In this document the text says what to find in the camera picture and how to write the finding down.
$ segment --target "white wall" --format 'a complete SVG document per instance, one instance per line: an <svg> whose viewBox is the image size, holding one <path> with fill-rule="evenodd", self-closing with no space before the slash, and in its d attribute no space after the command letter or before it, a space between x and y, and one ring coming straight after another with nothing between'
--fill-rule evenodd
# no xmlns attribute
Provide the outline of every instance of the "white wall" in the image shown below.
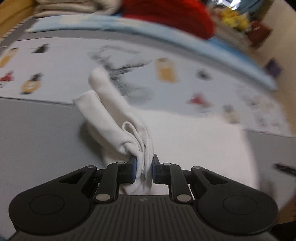
<svg viewBox="0 0 296 241"><path fill-rule="evenodd" d="M296 12L284 0L275 0L263 23L273 31L258 53L262 65L274 58L282 67L276 94L296 134Z"/></svg>

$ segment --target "circular mount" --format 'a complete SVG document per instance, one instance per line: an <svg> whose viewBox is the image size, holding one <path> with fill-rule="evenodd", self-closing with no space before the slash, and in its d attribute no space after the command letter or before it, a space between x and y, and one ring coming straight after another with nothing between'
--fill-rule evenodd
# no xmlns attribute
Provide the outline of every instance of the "circular mount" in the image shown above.
<svg viewBox="0 0 296 241"><path fill-rule="evenodd" d="M101 193L101 194L96 195L96 199L99 201L102 201L102 202L108 201L108 200L110 200L110 198L111 198L110 195L107 193Z"/></svg>
<svg viewBox="0 0 296 241"><path fill-rule="evenodd" d="M177 200L179 202L189 202L191 200L191 197L187 194L180 194L177 196Z"/></svg>
<svg viewBox="0 0 296 241"><path fill-rule="evenodd" d="M253 235L272 228L278 208L267 194L240 183L210 185L198 213L213 228L231 235Z"/></svg>
<svg viewBox="0 0 296 241"><path fill-rule="evenodd" d="M71 184L59 183L50 189L41 186L22 192L11 201L9 216L16 230L53 235L74 228L88 215L89 200Z"/></svg>

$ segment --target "yellow toy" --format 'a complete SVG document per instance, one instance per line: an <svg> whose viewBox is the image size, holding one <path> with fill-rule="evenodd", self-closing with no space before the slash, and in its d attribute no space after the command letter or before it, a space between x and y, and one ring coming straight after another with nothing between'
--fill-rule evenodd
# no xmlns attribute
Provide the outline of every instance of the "yellow toy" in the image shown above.
<svg viewBox="0 0 296 241"><path fill-rule="evenodd" d="M236 28L239 31L246 30L250 25L247 15L240 15L238 11L233 11L229 7L226 7L221 11L221 17L222 23L231 28Z"/></svg>
<svg viewBox="0 0 296 241"><path fill-rule="evenodd" d="M42 74L35 74L22 85L22 94L31 94L40 87Z"/></svg>

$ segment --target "white cloth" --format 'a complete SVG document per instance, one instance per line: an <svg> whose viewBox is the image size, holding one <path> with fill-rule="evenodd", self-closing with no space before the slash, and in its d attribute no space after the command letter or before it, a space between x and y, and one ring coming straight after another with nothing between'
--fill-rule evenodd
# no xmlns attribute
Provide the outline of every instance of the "white cloth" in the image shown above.
<svg viewBox="0 0 296 241"><path fill-rule="evenodd" d="M202 166L259 188L253 152L240 125L228 124L219 116L197 118L164 111L137 112L149 126L160 163L175 163L184 170ZM168 187L153 184L150 194L168 194Z"/></svg>
<svg viewBox="0 0 296 241"><path fill-rule="evenodd" d="M136 182L123 187L127 194L148 194L154 154L148 127L113 86L105 69L94 69L89 84L93 90L77 97L74 103L87 119L90 135L104 147L103 160L110 164L127 161L130 154L136 156Z"/></svg>
<svg viewBox="0 0 296 241"><path fill-rule="evenodd" d="M112 15L121 7L121 0L37 0L36 18L77 13Z"/></svg>
<svg viewBox="0 0 296 241"><path fill-rule="evenodd" d="M258 188L253 154L239 125L228 124L216 116L197 118L134 109L102 67L93 70L89 84L93 90L74 102L90 123L89 133L104 147L106 164L127 161L130 153L137 157L137 181L124 187L128 194L144 195L150 191L154 151L161 163L175 163L187 170L202 166ZM168 188L153 185L150 194L168 194Z"/></svg>

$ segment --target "cartoon print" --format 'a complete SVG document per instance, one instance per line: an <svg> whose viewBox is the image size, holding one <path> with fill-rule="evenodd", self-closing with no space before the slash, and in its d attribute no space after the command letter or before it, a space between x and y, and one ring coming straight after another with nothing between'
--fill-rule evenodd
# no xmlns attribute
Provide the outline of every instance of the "cartoon print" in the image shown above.
<svg viewBox="0 0 296 241"><path fill-rule="evenodd" d="M21 94L31 94L37 89L40 88L41 85L41 77L43 75L41 73L33 75L28 81L26 81L22 85Z"/></svg>
<svg viewBox="0 0 296 241"><path fill-rule="evenodd" d="M232 105L224 105L224 112L223 112L223 117L227 120L228 123L230 124L237 124L239 123L239 115L238 113L234 110Z"/></svg>
<svg viewBox="0 0 296 241"><path fill-rule="evenodd" d="M253 116L255 118L255 121L257 123L257 125L259 127L267 127L267 123L266 123L266 120L265 118L263 117L262 113L261 112L254 112L253 113Z"/></svg>
<svg viewBox="0 0 296 241"><path fill-rule="evenodd" d="M264 118L264 115L262 114L262 96L252 96L242 85L238 87L237 95L243 102L245 102L247 106L251 108L253 117L258 127L267 127L267 122Z"/></svg>
<svg viewBox="0 0 296 241"><path fill-rule="evenodd" d="M196 72L196 77L204 81L212 80L211 76L204 69L198 70Z"/></svg>
<svg viewBox="0 0 296 241"><path fill-rule="evenodd" d="M174 71L174 62L168 58L155 60L155 68L158 79L167 83L176 83L177 78Z"/></svg>
<svg viewBox="0 0 296 241"><path fill-rule="evenodd" d="M45 53L48 51L48 45L49 44L43 44L42 46L40 46L39 48L37 48L34 52L32 53Z"/></svg>
<svg viewBox="0 0 296 241"><path fill-rule="evenodd" d="M3 68L7 65L7 63L9 62L9 60L15 56L18 52L18 48L11 48L9 49L4 55L3 57L0 59L0 68Z"/></svg>
<svg viewBox="0 0 296 241"><path fill-rule="evenodd" d="M144 67L151 61L127 63L119 68L115 68L114 64L110 61L111 56L103 57L100 55L100 52L91 54L90 58L108 71L111 81L119 89L121 95L127 98L128 102L143 103L151 99L151 91L148 88L126 83L121 77L122 74L131 72L133 68Z"/></svg>
<svg viewBox="0 0 296 241"><path fill-rule="evenodd" d="M258 107L260 103L260 98L258 96L250 96L242 85L237 89L237 96L249 107Z"/></svg>
<svg viewBox="0 0 296 241"><path fill-rule="evenodd" d="M259 106L263 113L270 113L270 111L274 108L274 104L272 103L272 101L263 97L260 97Z"/></svg>
<svg viewBox="0 0 296 241"><path fill-rule="evenodd" d="M187 103L198 105L201 113L209 112L209 108L212 107L212 104L204 98L202 93L193 95L192 99L188 100Z"/></svg>
<svg viewBox="0 0 296 241"><path fill-rule="evenodd" d="M13 71L7 72L5 76L0 78L0 88L4 87L7 82L13 81Z"/></svg>

